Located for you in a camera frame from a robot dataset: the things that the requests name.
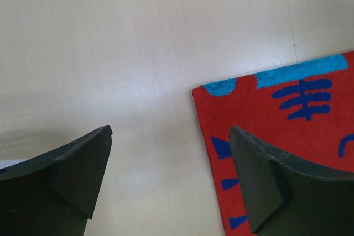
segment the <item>blue pattern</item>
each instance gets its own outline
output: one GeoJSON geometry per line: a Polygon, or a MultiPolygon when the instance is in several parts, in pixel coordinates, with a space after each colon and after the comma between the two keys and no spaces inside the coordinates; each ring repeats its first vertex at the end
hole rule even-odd
{"type": "Polygon", "coordinates": [[[341,143],[339,144],[339,148],[338,148],[338,156],[339,157],[344,157],[344,150],[345,150],[345,146],[348,142],[353,141],[354,140],[354,135],[347,135],[345,138],[342,139],[341,143]]]}
{"type": "Polygon", "coordinates": [[[236,79],[223,80],[204,85],[204,89],[211,95],[224,96],[230,94],[236,86],[236,79]]]}
{"type": "Polygon", "coordinates": [[[227,190],[238,185],[238,179],[237,178],[223,179],[221,180],[221,184],[222,184],[222,189],[227,190]]]}
{"type": "Polygon", "coordinates": [[[241,216],[238,218],[230,218],[229,221],[230,221],[231,229],[236,229],[242,223],[247,221],[247,216],[241,216]]]}
{"type": "Polygon", "coordinates": [[[292,106],[302,105],[302,108],[287,116],[287,120],[295,118],[306,118],[307,121],[311,121],[311,116],[314,114],[326,114],[331,111],[330,106],[324,104],[321,106],[308,106],[309,102],[328,102],[332,96],[327,92],[308,93],[306,91],[328,89],[332,86],[332,82],[328,79],[319,79],[315,81],[299,80],[298,85],[284,87],[272,94],[273,98],[282,98],[287,95],[299,93],[300,95],[283,102],[280,105],[280,109],[287,109],[292,106]]]}
{"type": "Polygon", "coordinates": [[[311,60],[279,69],[254,74],[257,88],[270,87],[290,81],[303,80],[314,75],[322,75],[348,68],[348,62],[341,54],[311,60]]]}
{"type": "Polygon", "coordinates": [[[223,141],[215,137],[211,137],[211,141],[219,159],[232,157],[229,142],[223,141]]]}

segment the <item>light blue pattern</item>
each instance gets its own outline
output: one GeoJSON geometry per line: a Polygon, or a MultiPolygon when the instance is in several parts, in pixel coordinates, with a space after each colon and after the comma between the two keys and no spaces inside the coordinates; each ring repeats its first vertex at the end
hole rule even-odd
{"type": "Polygon", "coordinates": [[[306,77],[322,75],[347,68],[347,60],[343,55],[339,54],[268,70],[254,75],[257,78],[257,88],[263,88],[290,81],[303,80],[306,77]]]}
{"type": "Polygon", "coordinates": [[[236,86],[236,79],[223,80],[203,85],[204,89],[214,96],[224,96],[230,94],[236,86]]]}

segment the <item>dark blue stripe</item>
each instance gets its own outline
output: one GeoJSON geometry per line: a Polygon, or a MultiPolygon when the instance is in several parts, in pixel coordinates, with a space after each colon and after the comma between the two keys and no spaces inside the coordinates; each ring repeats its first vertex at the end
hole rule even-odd
{"type": "Polygon", "coordinates": [[[230,221],[231,229],[236,229],[238,226],[240,226],[246,220],[247,220],[247,216],[241,216],[238,218],[230,218],[229,221],[230,221]]]}
{"type": "Polygon", "coordinates": [[[295,118],[305,117],[307,120],[311,120],[311,115],[319,113],[329,113],[331,108],[328,105],[322,106],[310,106],[302,108],[287,116],[287,120],[293,120],[295,118]]]}
{"type": "Polygon", "coordinates": [[[353,141],[354,140],[354,135],[347,135],[345,138],[342,139],[341,143],[339,144],[339,148],[338,148],[338,156],[339,157],[344,157],[344,150],[345,150],[345,146],[349,141],[353,141]]]}
{"type": "Polygon", "coordinates": [[[211,137],[211,141],[219,159],[232,157],[230,144],[228,142],[215,137],[211,137]]]}
{"type": "Polygon", "coordinates": [[[227,190],[236,186],[238,184],[238,179],[237,178],[223,179],[221,180],[221,183],[222,183],[222,188],[224,190],[227,190]]]}
{"type": "Polygon", "coordinates": [[[310,76],[322,75],[347,68],[347,60],[343,55],[338,54],[254,75],[257,78],[257,88],[262,88],[295,80],[303,80],[310,76]]]}
{"type": "Polygon", "coordinates": [[[311,91],[311,90],[328,89],[331,86],[332,86],[332,82],[324,78],[321,78],[319,80],[303,81],[301,84],[284,87],[281,90],[274,92],[272,94],[272,97],[277,99],[290,94],[299,93],[302,90],[304,90],[304,87],[306,91],[311,91]]]}
{"type": "Polygon", "coordinates": [[[292,98],[288,101],[283,102],[283,104],[280,105],[280,109],[287,109],[287,108],[290,108],[291,106],[294,106],[294,105],[303,104],[304,101],[306,101],[306,102],[320,102],[320,101],[329,102],[331,99],[332,99],[332,96],[327,92],[310,93],[310,94],[305,94],[302,96],[297,96],[295,98],[292,98]]]}

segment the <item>white floor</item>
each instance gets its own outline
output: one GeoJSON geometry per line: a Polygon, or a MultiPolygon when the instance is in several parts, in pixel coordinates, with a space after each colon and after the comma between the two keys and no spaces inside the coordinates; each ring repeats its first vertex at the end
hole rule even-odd
{"type": "Polygon", "coordinates": [[[85,236],[223,235],[190,90],[354,48],[354,0],[0,0],[0,158],[110,124],[85,236]]]}

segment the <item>rug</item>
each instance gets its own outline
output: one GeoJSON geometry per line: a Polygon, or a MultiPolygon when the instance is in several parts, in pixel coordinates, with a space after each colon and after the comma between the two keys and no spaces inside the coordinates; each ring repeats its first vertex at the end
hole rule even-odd
{"type": "Polygon", "coordinates": [[[226,236],[252,235],[228,141],[233,125],[304,159],[354,171],[354,51],[192,93],[226,236]]]}

